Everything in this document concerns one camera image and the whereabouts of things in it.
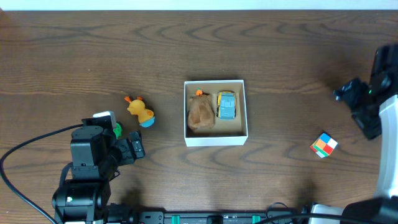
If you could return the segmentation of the brown plush capybara toy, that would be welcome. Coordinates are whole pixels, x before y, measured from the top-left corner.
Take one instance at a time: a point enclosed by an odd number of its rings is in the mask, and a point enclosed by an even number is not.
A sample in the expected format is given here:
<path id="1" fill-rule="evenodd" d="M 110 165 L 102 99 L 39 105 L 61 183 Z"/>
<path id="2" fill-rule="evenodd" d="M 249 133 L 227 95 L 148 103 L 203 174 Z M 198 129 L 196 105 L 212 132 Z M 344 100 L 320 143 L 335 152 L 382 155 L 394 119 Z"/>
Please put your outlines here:
<path id="1" fill-rule="evenodd" d="M 204 94 L 203 90 L 198 88 L 195 97 L 189 99 L 190 109 L 188 112 L 188 127 L 195 131 L 197 129 L 215 126 L 215 112 L 212 107 L 211 95 Z"/>

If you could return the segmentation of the yellow grey toy truck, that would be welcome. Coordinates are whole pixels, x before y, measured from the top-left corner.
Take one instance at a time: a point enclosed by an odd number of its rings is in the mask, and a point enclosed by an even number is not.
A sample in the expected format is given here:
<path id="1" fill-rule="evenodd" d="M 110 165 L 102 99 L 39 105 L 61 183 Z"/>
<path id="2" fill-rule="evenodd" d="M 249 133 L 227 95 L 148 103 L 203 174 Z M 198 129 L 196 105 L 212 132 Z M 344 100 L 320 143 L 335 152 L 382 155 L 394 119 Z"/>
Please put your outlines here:
<path id="1" fill-rule="evenodd" d="M 217 117 L 233 120 L 236 117 L 236 97 L 232 91 L 221 91 L 217 97 Z"/>

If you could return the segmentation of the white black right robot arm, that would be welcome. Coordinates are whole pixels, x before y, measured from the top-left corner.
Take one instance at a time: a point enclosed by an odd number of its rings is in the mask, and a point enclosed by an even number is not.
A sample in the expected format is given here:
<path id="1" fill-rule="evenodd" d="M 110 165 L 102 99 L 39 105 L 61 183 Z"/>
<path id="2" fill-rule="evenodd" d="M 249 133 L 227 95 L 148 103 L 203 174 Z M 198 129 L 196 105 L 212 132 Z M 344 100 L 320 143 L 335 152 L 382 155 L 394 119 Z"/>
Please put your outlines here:
<path id="1" fill-rule="evenodd" d="M 310 211 L 368 223 L 397 223 L 397 44 L 376 50 L 369 82 L 355 78 L 334 94 L 350 108 L 367 139 L 382 138 L 376 191 L 373 198 L 345 208 L 315 204 Z"/>

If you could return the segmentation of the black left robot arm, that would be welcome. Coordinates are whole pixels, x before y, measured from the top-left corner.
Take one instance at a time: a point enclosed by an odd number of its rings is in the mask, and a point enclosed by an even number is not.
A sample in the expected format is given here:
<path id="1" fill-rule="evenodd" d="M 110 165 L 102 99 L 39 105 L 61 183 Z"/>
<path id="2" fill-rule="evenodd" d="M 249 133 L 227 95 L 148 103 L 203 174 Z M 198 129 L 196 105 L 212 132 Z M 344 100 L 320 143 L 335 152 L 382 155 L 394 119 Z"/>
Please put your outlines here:
<path id="1" fill-rule="evenodd" d="M 145 156 L 139 131 L 117 139 L 113 130 L 84 126 L 72 132 L 72 178 L 55 191 L 52 205 L 57 223 L 137 223 L 126 205 L 108 205 L 110 182 L 118 168 Z"/>

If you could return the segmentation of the green ribbed wheel toy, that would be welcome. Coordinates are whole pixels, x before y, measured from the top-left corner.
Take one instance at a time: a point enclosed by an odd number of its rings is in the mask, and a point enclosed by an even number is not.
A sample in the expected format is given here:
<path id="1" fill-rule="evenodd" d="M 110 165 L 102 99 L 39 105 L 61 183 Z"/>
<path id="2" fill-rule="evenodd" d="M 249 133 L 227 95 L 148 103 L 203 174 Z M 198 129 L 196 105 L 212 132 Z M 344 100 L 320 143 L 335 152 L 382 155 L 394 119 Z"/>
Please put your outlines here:
<path id="1" fill-rule="evenodd" d="M 115 135 L 117 138 L 120 138 L 122 136 L 123 133 L 123 125 L 120 122 L 116 123 L 116 128 L 113 129 Z"/>

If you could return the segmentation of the orange rubber duck toy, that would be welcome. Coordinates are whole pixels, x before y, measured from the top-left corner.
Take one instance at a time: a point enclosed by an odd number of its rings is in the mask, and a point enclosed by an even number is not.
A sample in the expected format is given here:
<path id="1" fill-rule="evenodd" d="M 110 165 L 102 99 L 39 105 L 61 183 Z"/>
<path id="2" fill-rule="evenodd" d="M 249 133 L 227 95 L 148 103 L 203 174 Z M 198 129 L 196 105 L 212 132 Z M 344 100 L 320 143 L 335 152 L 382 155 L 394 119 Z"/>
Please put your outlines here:
<path id="1" fill-rule="evenodd" d="M 142 97 L 138 96 L 133 100 L 130 96 L 125 96 L 124 99 L 129 103 L 129 106 L 127 107 L 128 112 L 137 116 L 140 126 L 148 128 L 154 124 L 154 112 L 146 108 Z"/>

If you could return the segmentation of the multicoloured puzzle cube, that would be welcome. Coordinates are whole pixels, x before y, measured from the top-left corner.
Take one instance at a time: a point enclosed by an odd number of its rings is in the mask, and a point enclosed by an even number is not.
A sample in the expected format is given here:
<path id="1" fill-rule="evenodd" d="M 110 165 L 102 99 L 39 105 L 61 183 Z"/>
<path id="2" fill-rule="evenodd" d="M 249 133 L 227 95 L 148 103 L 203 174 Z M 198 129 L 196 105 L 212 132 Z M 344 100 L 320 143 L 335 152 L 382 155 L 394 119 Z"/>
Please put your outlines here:
<path id="1" fill-rule="evenodd" d="M 320 158 L 328 157 L 338 143 L 327 133 L 322 133 L 311 145 L 310 149 Z"/>

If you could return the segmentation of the white cardboard box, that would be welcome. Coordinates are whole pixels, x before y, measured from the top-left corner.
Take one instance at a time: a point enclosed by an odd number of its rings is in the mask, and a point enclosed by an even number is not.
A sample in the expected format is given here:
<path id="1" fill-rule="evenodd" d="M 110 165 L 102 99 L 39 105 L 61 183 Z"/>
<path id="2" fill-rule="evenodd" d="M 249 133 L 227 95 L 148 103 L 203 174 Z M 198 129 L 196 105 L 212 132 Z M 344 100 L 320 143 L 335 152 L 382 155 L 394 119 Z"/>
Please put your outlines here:
<path id="1" fill-rule="evenodd" d="M 183 88 L 184 140 L 188 147 L 242 146 L 246 142 L 249 134 L 243 80 L 186 81 Z M 196 97 L 198 90 L 211 97 L 211 108 L 214 112 L 215 121 L 213 128 L 197 128 L 196 130 L 192 130 L 188 126 L 190 100 Z M 230 91 L 235 96 L 234 119 L 226 120 L 217 116 L 221 111 L 221 108 L 218 106 L 218 97 L 223 91 Z"/>

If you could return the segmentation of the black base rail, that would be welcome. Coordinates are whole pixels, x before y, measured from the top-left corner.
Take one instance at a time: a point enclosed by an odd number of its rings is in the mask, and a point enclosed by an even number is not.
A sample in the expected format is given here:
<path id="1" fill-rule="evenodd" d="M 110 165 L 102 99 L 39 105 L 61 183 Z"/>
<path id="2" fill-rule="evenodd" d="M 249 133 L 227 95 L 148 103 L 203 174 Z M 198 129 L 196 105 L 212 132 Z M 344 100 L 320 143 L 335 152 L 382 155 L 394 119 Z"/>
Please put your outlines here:
<path id="1" fill-rule="evenodd" d="M 104 223 L 122 224 L 253 224 L 281 215 L 296 215 L 294 208 L 274 207 L 266 211 L 167 212 L 165 210 L 134 210 L 112 203 Z"/>

